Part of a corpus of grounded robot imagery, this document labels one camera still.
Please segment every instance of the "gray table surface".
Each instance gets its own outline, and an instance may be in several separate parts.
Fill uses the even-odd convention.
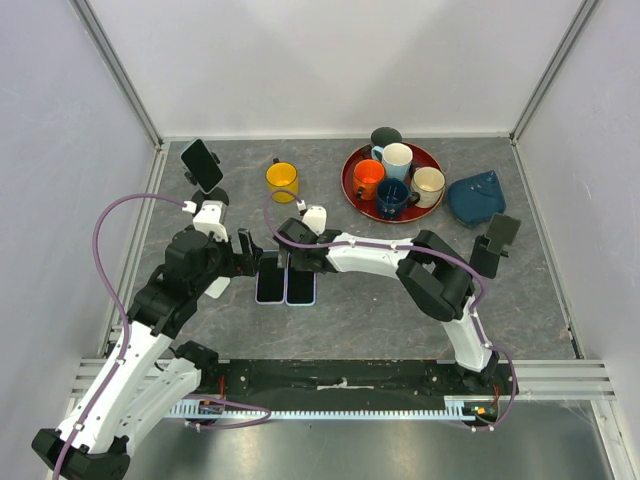
[[[613,480],[589,404],[518,403],[494,433],[435,421],[160,422],[128,480]]]
[[[408,140],[441,164],[448,184],[495,170],[507,202],[507,214],[522,220],[510,258],[501,261],[498,277],[479,308],[489,338],[520,359],[573,358],[570,337],[544,258],[522,179],[504,138]],[[346,158],[366,143],[346,140],[265,140],[209,142],[221,159],[221,187],[230,198],[225,225],[230,233],[251,230],[262,248],[275,249],[262,215],[267,192],[265,171],[274,157],[293,163],[300,175],[300,193],[328,212],[328,228],[374,238],[412,237],[421,229],[435,231],[464,258],[486,224],[469,229],[441,205],[413,223],[387,225],[357,212],[345,199],[340,171]],[[159,193],[189,199],[194,187],[183,177],[179,152],[170,146]],[[276,223],[296,216],[293,204],[271,208]],[[163,263],[171,237],[190,222],[174,205],[156,202],[149,225],[135,289]],[[255,279],[235,278],[221,298],[203,297],[198,313],[185,325],[176,343],[193,339],[222,358],[406,359],[453,358],[444,329],[413,304],[396,280],[374,275],[326,274],[318,278],[317,304],[312,307],[257,305]]]

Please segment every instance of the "smartphone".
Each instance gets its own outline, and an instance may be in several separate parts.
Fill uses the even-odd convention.
[[[278,252],[264,252],[258,262],[256,302],[261,305],[284,303],[287,272],[278,267]]]
[[[204,142],[196,138],[180,153],[180,160],[204,193],[211,193],[222,180],[222,170]]]
[[[316,303],[316,273],[301,272],[291,267],[291,259],[287,262],[287,288],[285,289],[287,305],[314,305]]]

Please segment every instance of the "round tray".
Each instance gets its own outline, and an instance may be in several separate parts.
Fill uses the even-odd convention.
[[[418,167],[418,168],[433,167],[433,168],[437,168],[442,172],[442,168],[440,167],[440,164],[436,161],[435,158],[433,158],[427,152],[425,152],[421,148],[416,147],[415,145],[411,145],[410,143],[406,143],[406,142],[403,142],[403,143],[413,151],[413,162],[412,162],[413,167]],[[402,212],[402,215],[400,215],[398,218],[395,218],[393,220],[387,220],[382,218],[378,214],[378,211],[376,210],[375,200],[358,200],[356,198],[355,193],[353,193],[353,169],[356,167],[356,164],[360,160],[371,158],[370,152],[371,152],[370,145],[365,145],[364,147],[361,147],[355,152],[353,152],[351,156],[347,159],[346,163],[344,164],[344,167],[342,167],[342,174],[340,178],[340,182],[342,183],[342,191],[344,192],[344,195],[347,197],[347,200],[349,200],[349,203],[351,203],[351,205],[353,205],[360,213],[362,213],[363,215],[366,215],[369,218],[373,218],[374,220],[377,220],[379,222],[407,223],[407,222],[413,222],[414,220],[417,220],[419,218],[424,217],[425,215],[430,214],[433,211],[433,209],[435,209],[438,205],[440,205],[440,202],[442,201],[442,197],[444,197],[444,190],[445,190],[444,188],[442,189],[442,195],[440,195],[440,198],[432,207],[420,208],[420,207],[416,207],[415,205],[412,205],[410,207],[407,207],[404,210],[404,212]],[[409,188],[411,188],[411,179],[409,175],[407,175],[407,178],[405,179],[405,183],[409,186]]]

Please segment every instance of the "marble-textured surface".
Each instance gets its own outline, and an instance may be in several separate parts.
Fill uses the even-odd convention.
[[[508,140],[408,141],[440,162],[448,183],[495,170],[507,214],[522,220],[510,258],[502,260],[498,277],[487,282],[489,291],[479,308],[489,338],[520,359],[572,358],[569,335]],[[327,209],[327,227],[374,238],[404,238],[429,229],[469,258],[473,241],[486,230],[486,224],[464,227],[446,205],[416,222],[387,225],[366,218],[346,201],[340,171],[345,159],[364,143],[362,139],[210,142],[225,175],[220,186],[230,197],[227,230],[235,234],[239,227],[249,228],[262,248],[276,248],[263,220],[262,200],[267,191],[265,171],[271,159],[279,157],[298,167],[301,195]],[[194,187],[182,174],[178,154],[183,147],[183,143],[171,144],[159,191],[186,200]],[[271,215],[279,224],[297,211],[293,204],[273,204]],[[174,205],[156,202],[136,289],[163,262],[172,235],[189,222],[190,217]],[[453,358],[442,326],[422,314],[396,280],[358,273],[320,275],[313,307],[257,305],[254,289],[253,278],[240,277],[232,280],[220,299],[204,296],[176,343],[193,339],[218,351],[222,358]]]

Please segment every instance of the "white mug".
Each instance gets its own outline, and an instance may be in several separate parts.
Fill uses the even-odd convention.
[[[416,207],[433,207],[442,196],[445,179],[440,170],[433,167],[422,167],[415,171],[411,179],[411,190],[420,194]]]
[[[384,148],[373,147],[371,157],[378,156],[382,156],[382,166],[386,177],[404,182],[413,161],[413,151],[404,143],[390,143]]]

